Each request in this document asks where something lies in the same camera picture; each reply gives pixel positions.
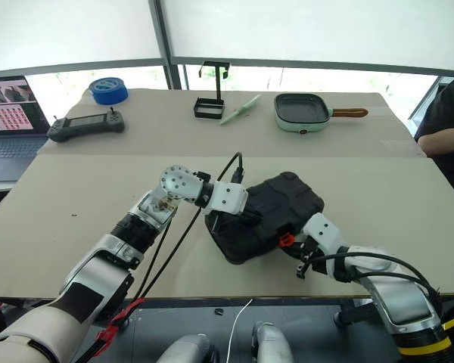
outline laptop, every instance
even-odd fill
[[[0,77],[0,182],[19,179],[47,141],[48,129],[25,77]]]

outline laptop keyboard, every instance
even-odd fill
[[[46,138],[0,139],[0,157],[34,157]]]

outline person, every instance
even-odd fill
[[[454,188],[454,80],[429,105],[415,140]]]

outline red cable clip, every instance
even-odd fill
[[[294,244],[294,236],[291,233],[284,233],[279,238],[279,246],[280,247],[289,247]]]
[[[140,297],[133,301],[131,304],[129,304],[122,312],[120,312],[118,315],[116,315],[114,318],[111,319],[109,324],[107,325],[106,329],[101,330],[98,335],[96,336],[96,340],[102,340],[104,342],[104,345],[101,347],[101,349],[94,354],[94,357],[97,357],[100,355],[102,352],[104,352],[111,343],[113,342],[114,336],[117,334],[118,331],[120,331],[120,326],[118,325],[118,321],[120,319],[123,319],[126,317],[126,315],[129,314],[131,310],[136,309],[136,307],[143,303],[146,299],[144,297]]]

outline handheld remote controller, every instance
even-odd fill
[[[76,136],[95,134],[96,132],[123,132],[124,121],[121,113],[112,107],[107,113],[68,119],[56,119],[47,132],[47,136],[56,142],[64,142]]]

